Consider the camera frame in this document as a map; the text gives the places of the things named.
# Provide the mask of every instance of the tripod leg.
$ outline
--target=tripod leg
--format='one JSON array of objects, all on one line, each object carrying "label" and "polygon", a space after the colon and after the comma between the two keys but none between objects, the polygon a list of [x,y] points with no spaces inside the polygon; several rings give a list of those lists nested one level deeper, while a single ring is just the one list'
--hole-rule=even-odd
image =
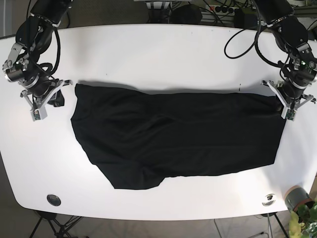
[{"label": "tripod leg", "polygon": [[277,220],[279,226],[281,227],[281,229],[282,229],[282,231],[283,231],[285,237],[289,238],[289,236],[288,236],[286,230],[284,229],[284,227],[283,227],[282,223],[280,222],[279,218],[277,217],[277,214],[276,214],[276,213],[274,214],[274,216],[275,216],[275,218],[276,218],[276,220]]},{"label": "tripod leg", "polygon": [[37,230],[37,228],[39,227],[40,223],[42,221],[42,217],[40,217],[39,221],[37,222],[36,226],[34,227],[32,234],[30,235],[30,238],[32,238]]},{"label": "tripod leg", "polygon": [[51,228],[52,228],[52,230],[53,230],[53,232],[54,232],[54,235],[56,235],[56,230],[55,230],[55,228],[54,228],[52,222],[51,222],[50,220],[48,220],[48,222],[49,222],[49,225],[51,226]]}]

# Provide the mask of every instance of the metal bracket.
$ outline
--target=metal bracket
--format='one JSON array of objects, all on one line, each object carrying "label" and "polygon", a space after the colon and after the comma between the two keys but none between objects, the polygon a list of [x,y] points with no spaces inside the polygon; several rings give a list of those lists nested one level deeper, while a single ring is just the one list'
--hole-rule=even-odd
[{"label": "metal bracket", "polygon": [[63,80],[60,80],[56,84],[56,87],[53,90],[51,90],[44,98],[37,98],[35,101],[35,105],[33,105],[33,103],[28,97],[28,95],[30,95],[31,93],[28,92],[28,90],[22,91],[21,97],[24,97],[27,103],[31,106],[30,113],[33,121],[43,120],[48,116],[45,109],[45,105],[49,102],[49,100],[51,100],[55,93],[57,93],[62,88],[64,84],[65,82]]},{"label": "metal bracket", "polygon": [[281,115],[283,119],[294,120],[295,114],[300,107],[302,107],[307,102],[312,101],[315,103],[315,101],[316,101],[315,98],[313,97],[313,95],[308,95],[308,96],[303,95],[303,98],[305,100],[303,102],[301,102],[300,99],[296,100],[294,108],[292,108],[292,105],[286,102],[286,100],[283,98],[280,91],[277,89],[279,87],[279,84],[275,85],[274,82],[270,81],[270,80],[268,82],[263,80],[262,84],[265,86],[268,86],[273,91],[273,93],[275,93],[277,95],[277,97],[279,98],[279,100],[283,104],[284,108],[283,108],[282,115]]}]

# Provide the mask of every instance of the power strip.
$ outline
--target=power strip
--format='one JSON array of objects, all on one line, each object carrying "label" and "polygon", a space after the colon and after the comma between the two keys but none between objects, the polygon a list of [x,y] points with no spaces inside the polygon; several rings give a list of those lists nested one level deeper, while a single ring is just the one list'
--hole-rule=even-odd
[{"label": "power strip", "polygon": [[206,5],[205,7],[207,10],[213,10],[217,15],[224,16],[234,16],[235,10],[238,7],[227,7],[227,6],[219,6],[219,5]]},{"label": "power strip", "polygon": [[[219,5],[206,5],[205,9],[209,11],[213,10],[223,23],[231,25],[233,24],[233,17],[238,7],[226,7],[226,6],[222,7]],[[216,21],[215,17],[212,14],[210,14],[210,12],[203,12],[202,10],[202,14],[203,14],[202,22]]]}]

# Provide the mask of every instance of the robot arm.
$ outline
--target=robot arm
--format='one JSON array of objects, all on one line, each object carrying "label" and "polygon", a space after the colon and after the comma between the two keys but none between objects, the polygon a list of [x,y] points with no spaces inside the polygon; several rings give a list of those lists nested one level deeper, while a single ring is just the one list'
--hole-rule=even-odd
[{"label": "robot arm", "polygon": [[[293,15],[294,10],[287,0],[253,2],[262,19],[272,30],[277,45],[290,57],[288,64],[280,61],[277,64],[270,63],[281,68],[286,77],[285,81],[277,84],[269,81],[264,84],[272,89],[284,105],[282,117],[293,120],[299,107],[309,101],[316,102],[312,95],[305,95],[304,90],[317,80],[317,59],[308,44],[307,30]],[[47,116],[47,103],[54,107],[64,105],[60,89],[71,82],[55,79],[52,75],[57,70],[60,55],[57,27],[63,15],[71,8],[71,4],[72,0],[38,0],[31,10],[31,16],[20,26],[15,38],[16,43],[3,65],[6,79],[18,82],[25,88],[21,97],[31,106],[33,120],[44,119]],[[51,44],[53,32],[57,39],[55,66],[50,63],[38,65],[40,55]]]},{"label": "robot arm", "polygon": [[275,92],[284,105],[282,117],[293,120],[299,107],[309,101],[316,102],[312,95],[304,94],[304,90],[317,80],[317,59],[308,44],[308,32],[293,15],[294,10],[287,0],[253,1],[271,29],[278,47],[290,57],[288,64],[279,61],[276,65],[285,75],[285,81],[264,84]]},{"label": "robot arm", "polygon": [[[72,0],[38,0],[31,9],[31,15],[18,29],[16,43],[2,68],[9,82],[18,82],[25,88],[21,97],[31,106],[33,120],[47,117],[47,103],[54,107],[64,106],[60,89],[71,81],[55,79],[52,75],[57,70],[60,57],[57,27],[71,4]],[[40,55],[49,48],[53,32],[58,44],[55,66],[50,63],[37,64]]]}]

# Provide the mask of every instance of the floor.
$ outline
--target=floor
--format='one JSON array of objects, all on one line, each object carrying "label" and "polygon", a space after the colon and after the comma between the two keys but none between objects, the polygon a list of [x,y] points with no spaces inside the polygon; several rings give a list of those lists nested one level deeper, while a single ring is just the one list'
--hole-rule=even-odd
[{"label": "floor", "polygon": [[[27,2],[27,0],[13,0],[13,32],[25,20]],[[146,23],[148,20],[145,5],[133,0],[75,0],[70,16],[70,27]],[[65,18],[61,27],[66,25]],[[0,158],[0,181],[0,237],[28,237],[39,217],[34,211],[22,208],[15,201],[2,158]],[[313,186],[312,194],[313,197],[317,194],[317,182]],[[287,229],[289,212],[279,212],[277,215]],[[61,223],[68,218],[69,216],[65,215],[57,216]],[[219,219],[216,222],[221,237],[213,220],[152,222],[84,218],[70,233],[74,236],[90,238],[248,238],[260,232],[267,232],[267,219],[260,215]],[[285,237],[275,218],[271,218],[271,223],[274,237]],[[54,237],[48,222],[41,223],[34,237]]]},{"label": "floor", "polygon": [[[14,199],[2,158],[0,157],[0,237],[29,237],[39,217],[33,211],[21,207]],[[311,195],[317,194],[317,179]],[[288,229],[289,212],[277,213],[285,229]],[[57,220],[65,223],[70,216],[58,215]],[[71,231],[72,236],[90,238],[248,238],[260,232],[267,232],[267,219],[261,215],[199,221],[126,221],[83,218]],[[274,238],[284,238],[274,217],[271,218]],[[53,238],[47,221],[39,226],[34,238]]]}]

